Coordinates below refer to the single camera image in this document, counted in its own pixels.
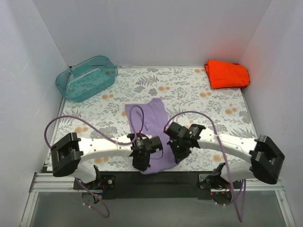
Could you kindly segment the purple t shirt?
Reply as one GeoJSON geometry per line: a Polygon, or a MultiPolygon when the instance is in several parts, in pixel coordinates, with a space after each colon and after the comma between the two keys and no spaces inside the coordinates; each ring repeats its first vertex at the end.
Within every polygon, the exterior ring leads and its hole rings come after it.
{"type": "Polygon", "coordinates": [[[169,119],[162,100],[153,98],[146,104],[126,104],[125,112],[127,115],[132,113],[132,116],[128,117],[128,121],[133,123],[136,131],[139,131],[143,126],[143,134],[152,137],[158,136],[162,142],[163,150],[151,154],[151,166],[142,174],[155,174],[174,168],[177,163],[172,149],[167,144],[169,136],[163,132],[164,125],[169,119]]]}

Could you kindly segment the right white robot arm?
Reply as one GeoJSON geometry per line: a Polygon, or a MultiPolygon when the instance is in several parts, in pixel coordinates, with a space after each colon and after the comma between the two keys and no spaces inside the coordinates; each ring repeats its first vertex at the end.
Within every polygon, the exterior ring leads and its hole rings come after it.
{"type": "Polygon", "coordinates": [[[168,145],[175,161],[189,156],[192,148],[220,151],[240,158],[239,162],[220,163],[200,185],[204,188],[225,188],[231,183],[245,179],[258,179],[264,183],[277,183],[285,156],[269,136],[240,138],[227,134],[215,134],[205,126],[192,124],[189,128],[176,122],[164,129],[169,136],[168,145]]]}

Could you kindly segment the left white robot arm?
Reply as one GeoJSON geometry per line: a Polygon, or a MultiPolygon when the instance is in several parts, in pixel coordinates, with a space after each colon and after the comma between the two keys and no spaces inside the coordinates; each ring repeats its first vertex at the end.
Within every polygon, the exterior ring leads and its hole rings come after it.
{"type": "Polygon", "coordinates": [[[90,189],[100,186],[98,168],[89,161],[103,157],[132,157],[132,165],[139,171],[149,168],[151,154],[163,151],[158,136],[128,134],[118,138],[87,139],[68,133],[51,146],[54,177],[72,176],[90,189]]]}

